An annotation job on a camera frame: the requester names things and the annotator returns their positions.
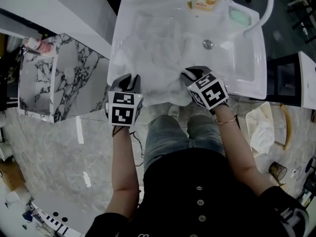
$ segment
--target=blue jeans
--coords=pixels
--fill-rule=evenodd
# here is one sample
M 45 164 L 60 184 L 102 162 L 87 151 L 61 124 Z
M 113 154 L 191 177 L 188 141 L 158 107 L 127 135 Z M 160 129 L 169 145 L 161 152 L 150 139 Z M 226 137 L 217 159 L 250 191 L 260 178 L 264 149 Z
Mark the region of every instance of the blue jeans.
M 146 139 L 145 172 L 164 155 L 188 148 L 210 149 L 225 156 L 221 135 L 213 119 L 193 116 L 188 122 L 188 134 L 189 138 L 171 116 L 162 115 L 151 121 Z

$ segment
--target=black shirt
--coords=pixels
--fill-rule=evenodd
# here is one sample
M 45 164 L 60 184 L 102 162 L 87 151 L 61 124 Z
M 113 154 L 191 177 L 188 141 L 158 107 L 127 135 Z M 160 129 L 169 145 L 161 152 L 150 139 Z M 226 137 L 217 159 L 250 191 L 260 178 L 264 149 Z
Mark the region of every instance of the black shirt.
M 87 237 L 288 236 L 281 213 L 300 203 L 279 187 L 259 197 L 235 180 L 225 157 L 191 148 L 165 155 L 144 175 L 145 195 L 130 222 L 96 217 Z M 304 226 L 296 224 L 296 236 Z

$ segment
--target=dark floor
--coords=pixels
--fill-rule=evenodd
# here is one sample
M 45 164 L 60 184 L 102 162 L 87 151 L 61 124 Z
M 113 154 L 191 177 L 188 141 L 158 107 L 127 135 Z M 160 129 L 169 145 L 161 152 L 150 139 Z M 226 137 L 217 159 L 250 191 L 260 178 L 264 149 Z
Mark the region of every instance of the dark floor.
M 117 13 L 120 0 L 108 1 Z M 247 3 L 245 0 L 234 1 L 258 11 L 260 16 L 263 15 L 267 7 L 267 0 L 251 0 L 250 3 Z M 313 49 L 316 50 L 316 40 L 305 44 L 307 36 L 303 33 L 302 27 L 299 26 L 295 30 L 292 29 L 292 26 L 306 14 L 306 11 L 301 10 L 298 13 L 288 13 L 287 4 L 291 1 L 294 0 L 275 0 L 273 13 L 268 22 L 263 26 L 267 59 L 275 59 L 303 51 L 316 61 L 313 51 Z M 308 33 L 309 38 L 311 38 L 316 35 L 316 29 L 308 29 Z

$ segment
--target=marble tile floor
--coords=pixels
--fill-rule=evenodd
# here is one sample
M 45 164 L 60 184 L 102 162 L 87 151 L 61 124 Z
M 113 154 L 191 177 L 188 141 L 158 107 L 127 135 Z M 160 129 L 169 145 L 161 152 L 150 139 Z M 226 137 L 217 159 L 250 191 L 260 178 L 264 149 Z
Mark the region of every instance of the marble tile floor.
M 251 110 L 253 103 L 240 97 L 231 97 L 229 104 L 235 114 Z M 161 114 L 167 114 L 171 104 L 144 108 L 132 131 L 145 147 L 148 124 Z M 306 179 L 304 172 L 309 159 L 316 150 L 316 124 L 310 122 L 311 110 L 288 107 L 291 114 L 293 135 L 286 152 L 273 145 L 268 154 L 256 158 L 258 168 L 268 173 L 273 161 L 288 168 L 282 180 L 286 191 L 297 197 Z M 279 105 L 272 105 L 276 140 L 285 142 L 286 123 Z M 196 104 L 180 108 L 179 123 L 184 131 L 189 118 L 196 114 L 211 116 Z M 7 123 L 4 134 L 12 146 L 14 157 L 26 179 L 32 195 L 42 190 L 51 190 L 73 200 L 86 208 L 102 213 L 112 195 L 111 127 L 103 110 L 48 123 L 36 118 L 20 115 L 16 109 L 6 111 Z M 139 143 L 132 138 L 135 164 L 142 163 Z M 137 167 L 139 183 L 142 184 L 143 166 Z

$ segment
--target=sink drain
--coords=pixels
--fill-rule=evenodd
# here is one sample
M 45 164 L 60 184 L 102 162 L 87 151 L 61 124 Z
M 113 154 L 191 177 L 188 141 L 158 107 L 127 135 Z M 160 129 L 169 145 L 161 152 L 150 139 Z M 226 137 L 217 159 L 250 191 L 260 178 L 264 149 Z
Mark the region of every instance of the sink drain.
M 212 41 L 208 39 L 204 40 L 202 44 L 206 50 L 211 50 L 214 47 L 214 44 L 212 43 Z

